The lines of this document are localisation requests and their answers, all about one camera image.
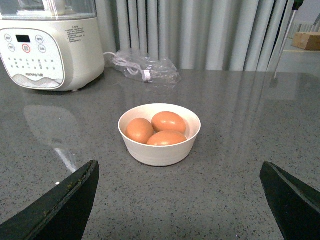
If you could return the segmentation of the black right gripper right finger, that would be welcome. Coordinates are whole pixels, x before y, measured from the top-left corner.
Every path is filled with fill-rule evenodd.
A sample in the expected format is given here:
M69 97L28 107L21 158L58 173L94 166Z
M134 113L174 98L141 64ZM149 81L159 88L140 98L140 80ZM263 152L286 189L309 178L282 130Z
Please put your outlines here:
M320 238L320 192L272 162L260 170L264 194L285 240Z

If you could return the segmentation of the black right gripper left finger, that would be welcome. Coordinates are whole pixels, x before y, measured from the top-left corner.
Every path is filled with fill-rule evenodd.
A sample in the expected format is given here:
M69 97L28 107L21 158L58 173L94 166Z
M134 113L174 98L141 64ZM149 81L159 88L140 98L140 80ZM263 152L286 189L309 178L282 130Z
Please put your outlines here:
M80 240L95 201L100 166L91 160L0 225L2 240Z

